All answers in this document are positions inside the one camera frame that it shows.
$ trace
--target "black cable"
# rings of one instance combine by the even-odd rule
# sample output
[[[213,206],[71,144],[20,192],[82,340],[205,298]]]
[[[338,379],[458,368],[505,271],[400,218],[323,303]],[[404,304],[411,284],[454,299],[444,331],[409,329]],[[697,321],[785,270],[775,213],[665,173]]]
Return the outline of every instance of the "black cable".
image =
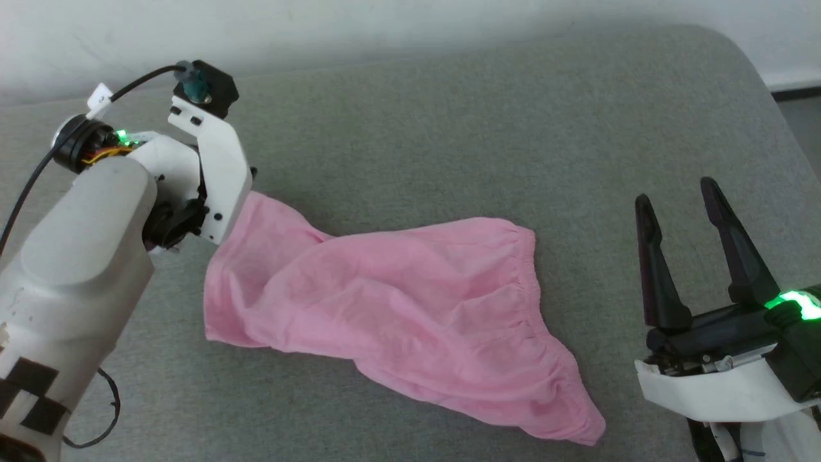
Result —
[[[137,79],[137,80],[131,82],[130,84],[122,87],[120,90],[117,91],[117,93],[115,93],[114,95],[111,95],[110,100],[113,103],[114,101],[117,101],[118,99],[120,99],[123,95],[125,95],[129,91],[131,91],[131,90],[135,89],[136,87],[144,84],[145,82],[155,78],[156,76],[162,75],[166,72],[174,72],[174,71],[185,71],[185,68],[183,66],[176,66],[176,65],[175,66],[160,67],[156,71],[149,72],[148,74],[145,74],[144,76],[140,77],[139,79]],[[17,197],[17,202],[15,203],[14,208],[11,209],[11,213],[8,216],[8,221],[6,222],[6,227],[3,228],[2,235],[0,235],[0,256],[2,256],[3,251],[6,250],[6,242],[8,242],[8,238],[11,235],[11,227],[13,227],[14,223],[17,221],[17,216],[20,214],[20,210],[22,210],[22,208],[23,208],[23,202],[25,202],[26,197],[29,196],[29,192],[31,192],[31,188],[34,187],[34,182],[37,181],[37,178],[39,178],[40,174],[43,172],[43,170],[45,170],[48,163],[51,162],[54,159],[54,156],[57,155],[57,152],[60,150],[60,148],[62,148],[62,146],[64,144],[66,144],[66,141],[69,138],[71,138],[72,136],[74,136],[74,134],[79,129],[80,129],[80,125],[77,125],[77,127],[75,127],[74,130],[71,130],[71,132],[68,135],[64,136],[61,140],[57,140],[57,142],[54,143],[54,146],[52,147],[52,149],[48,150],[48,153],[45,155],[45,157],[43,157],[43,160],[40,160],[40,163],[37,165],[37,168],[34,169],[34,172],[29,177],[29,181],[26,182],[25,186],[23,187],[23,191]]]
[[[37,168],[34,169],[34,172],[32,172],[29,177],[29,181],[25,183],[25,186],[23,186],[23,191],[21,191],[20,195],[17,197],[17,202],[14,204],[14,208],[11,209],[11,213],[8,216],[8,221],[6,222],[6,227],[3,228],[2,236],[0,236],[0,256],[2,256],[3,251],[6,250],[6,242],[8,242],[8,238],[11,235],[11,227],[14,226],[14,222],[17,221],[17,216],[20,214],[20,210],[23,209],[23,202],[25,202],[26,197],[29,196],[29,192],[31,192],[31,188],[34,186],[34,182],[37,181],[37,178],[39,178],[40,174],[43,170],[45,170],[48,163],[54,159],[54,156],[57,155],[60,148],[62,148],[62,146],[66,144],[66,141],[74,136],[79,129],[80,125],[77,125],[68,135],[54,143],[52,149],[48,150],[48,153],[45,157],[43,157],[43,160],[40,160]]]
[[[114,418],[112,419],[111,423],[108,425],[108,428],[106,428],[105,432],[103,432],[102,435],[100,435],[99,437],[96,437],[95,439],[93,439],[91,441],[87,441],[85,443],[82,443],[82,444],[78,445],[77,443],[70,440],[68,437],[63,436],[62,437],[62,442],[66,443],[66,446],[68,446],[68,447],[71,447],[71,448],[74,448],[74,449],[85,449],[87,447],[94,446],[95,444],[97,444],[97,443],[101,442],[102,440],[104,440],[108,436],[108,434],[111,433],[111,430],[114,429],[114,426],[117,425],[117,420],[119,420],[119,418],[120,418],[120,407],[121,407],[120,406],[120,391],[117,389],[117,384],[114,383],[114,379],[112,379],[111,376],[109,376],[107,373],[105,373],[105,371],[102,368],[97,369],[97,373],[100,376],[102,376],[105,379],[106,382],[108,382],[108,387],[111,388],[111,394],[114,396],[114,401],[111,403],[111,405],[114,406]]]
[[[151,79],[155,78],[156,76],[160,76],[160,75],[162,75],[166,72],[174,72],[174,71],[184,72],[185,70],[186,69],[183,66],[177,66],[177,65],[160,67],[156,71],[151,71],[148,74],[145,74],[144,76],[140,77],[139,79],[131,82],[130,84],[122,87],[120,90],[118,90],[116,93],[114,93],[114,95],[111,95],[111,98],[109,98],[109,99],[113,103],[114,101],[117,101],[118,99],[122,98],[122,96],[124,94],[126,94],[129,91],[137,88],[140,85],[143,85],[145,82],[150,81]]]

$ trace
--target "wire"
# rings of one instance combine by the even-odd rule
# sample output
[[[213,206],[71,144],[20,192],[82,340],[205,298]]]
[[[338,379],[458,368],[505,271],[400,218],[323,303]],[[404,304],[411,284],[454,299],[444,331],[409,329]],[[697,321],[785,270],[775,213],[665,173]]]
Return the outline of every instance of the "wire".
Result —
[[[120,391],[117,389],[117,384],[114,383],[114,379],[112,379],[111,376],[109,376],[102,368],[97,369],[97,373],[102,378],[104,378],[106,382],[108,382],[108,388],[111,389],[111,394],[114,397],[114,401],[111,403],[111,405],[114,406],[114,418],[111,420],[111,423],[108,424],[108,428],[105,429],[105,432],[103,432],[102,435],[100,435],[99,437],[96,437],[95,439],[93,439],[91,441],[87,441],[85,443],[77,444],[77,443],[73,442],[71,439],[69,439],[69,437],[63,435],[62,442],[66,443],[66,446],[68,446],[68,447],[71,447],[71,448],[74,448],[74,449],[85,449],[89,446],[94,446],[95,444],[97,444],[97,443],[101,442],[102,440],[104,440],[108,436],[108,434],[111,433],[111,430],[113,430],[114,426],[117,425],[117,420],[120,419],[120,408],[121,408]]]
[[[83,164],[94,165],[97,162],[99,162],[101,159],[105,159],[106,157],[113,157],[115,155],[119,155],[121,152],[128,154],[132,151],[133,151],[133,149],[131,149],[131,148],[117,147],[117,146],[109,147],[109,148],[106,148],[106,149],[101,149],[101,150],[98,150],[98,151],[94,152],[92,154],[94,157],[92,157],[91,159],[83,159]]]
[[[114,93],[114,95],[111,95],[111,98],[109,98],[109,99],[113,103],[114,101],[117,101],[118,99],[122,98],[122,96],[124,94],[126,94],[129,91],[137,88],[140,85],[143,85],[145,82],[150,81],[151,79],[155,78],[156,76],[161,76],[162,74],[164,74],[166,72],[174,72],[174,71],[184,72],[185,70],[186,69],[183,66],[177,66],[177,65],[160,67],[156,71],[149,72],[148,74],[145,74],[144,76],[140,77],[139,79],[137,79],[137,80],[131,82],[130,84],[122,87],[120,90],[118,90],[116,93]]]
[[[31,173],[29,177],[29,181],[26,182],[25,186],[23,186],[23,191],[20,192],[20,195],[17,197],[17,202],[14,204],[14,208],[11,209],[11,213],[8,216],[8,221],[6,221],[6,227],[2,230],[2,235],[0,235],[0,256],[2,256],[3,251],[6,249],[6,243],[8,242],[8,238],[11,235],[11,227],[14,226],[14,222],[17,221],[17,216],[20,214],[20,210],[23,208],[23,202],[25,202],[26,197],[29,196],[29,192],[31,192],[31,188],[34,186],[34,182],[37,181],[40,174],[45,170],[46,165],[54,159],[54,156],[57,152],[62,148],[63,145],[66,144],[69,138],[74,136],[74,134],[80,129],[81,125],[77,125],[74,130],[71,130],[68,135],[64,136],[61,140],[54,143],[52,149],[48,150],[48,153],[43,157],[43,160],[40,160],[40,163],[37,164],[37,167],[34,169],[34,172]]]
[[[122,87],[120,90],[117,91],[117,93],[112,95],[111,98],[109,98],[109,100],[113,103],[129,91],[155,78],[156,76],[162,75],[166,72],[174,71],[183,72],[185,71],[185,68],[183,66],[160,67],[156,71],[149,72],[148,74],[145,74],[139,79]],[[82,127],[82,124],[78,124],[77,127],[74,127],[74,129],[71,130],[71,132],[69,132],[67,135],[65,135],[61,140],[57,140],[57,142],[54,143],[54,146],[52,146],[52,148],[48,150],[48,153],[46,153],[45,157],[43,157],[43,160],[40,160],[40,163],[37,164],[37,167],[34,169],[34,172],[31,173],[29,181],[26,182],[25,186],[23,186],[23,191],[21,191],[20,195],[17,197],[17,202],[14,204],[14,208],[11,209],[11,213],[9,214],[8,220],[6,221],[6,226],[2,230],[2,235],[0,235],[0,256],[2,256],[3,251],[6,250],[6,243],[8,242],[9,236],[11,235],[11,227],[13,227],[14,223],[17,221],[17,216],[20,214],[20,211],[23,208],[23,202],[25,202],[26,197],[29,196],[31,188],[34,187],[34,182],[37,181],[37,178],[39,178],[40,174],[43,172],[43,170],[45,170],[48,163],[54,159],[54,156],[57,155],[57,152],[60,150],[60,148],[62,148],[62,146],[66,144],[66,141],[68,141],[69,138],[74,136],[77,133],[77,131],[80,130],[80,127]]]

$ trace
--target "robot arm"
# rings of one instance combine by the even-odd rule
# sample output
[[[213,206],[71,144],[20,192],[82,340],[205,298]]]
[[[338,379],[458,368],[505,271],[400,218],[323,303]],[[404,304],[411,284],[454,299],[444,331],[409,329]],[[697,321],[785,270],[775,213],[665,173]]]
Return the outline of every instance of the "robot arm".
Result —
[[[688,419],[702,462],[809,462],[821,433],[821,286],[781,293],[718,184],[702,178],[732,305],[693,316],[679,299],[647,196],[635,200],[644,321],[651,354],[636,361],[644,397]]]
[[[0,460],[59,460],[71,413],[154,272],[148,250],[230,233],[251,172],[218,95],[172,99],[169,122],[196,146],[157,135],[91,164],[113,130],[72,119],[85,128],[57,161],[81,173],[0,273]]]

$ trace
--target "gray couch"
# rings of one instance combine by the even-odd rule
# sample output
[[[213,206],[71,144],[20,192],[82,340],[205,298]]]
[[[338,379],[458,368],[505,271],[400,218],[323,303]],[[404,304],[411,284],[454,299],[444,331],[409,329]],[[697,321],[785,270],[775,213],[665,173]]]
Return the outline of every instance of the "gray couch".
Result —
[[[696,312],[726,303],[728,283],[703,175],[723,186],[783,287],[821,279],[819,182],[750,62],[711,31],[633,30],[237,83],[228,120],[259,168],[254,188],[328,233],[476,215],[535,230],[544,320],[578,359],[608,430],[596,447],[541,441],[405,398],[347,361],[209,343],[200,304],[213,248],[189,238],[156,258],[104,364],[122,394],[120,423],[64,460],[692,461],[684,419],[643,401],[635,379],[633,360],[647,354],[635,196],[653,199]],[[111,119],[174,132],[169,98],[135,92]],[[4,214],[53,130],[79,112],[79,100],[0,109]],[[48,169],[13,248],[70,181]],[[95,380],[69,425],[76,441],[108,425],[109,401]]]

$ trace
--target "pink cloth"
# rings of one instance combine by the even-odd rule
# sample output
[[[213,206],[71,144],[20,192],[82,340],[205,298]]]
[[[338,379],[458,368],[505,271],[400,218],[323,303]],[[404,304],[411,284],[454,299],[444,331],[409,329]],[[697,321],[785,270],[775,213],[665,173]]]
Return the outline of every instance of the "pink cloth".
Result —
[[[416,400],[592,446],[604,419],[542,322],[534,243],[488,218],[334,238],[252,192],[208,268],[206,335],[352,359]]]

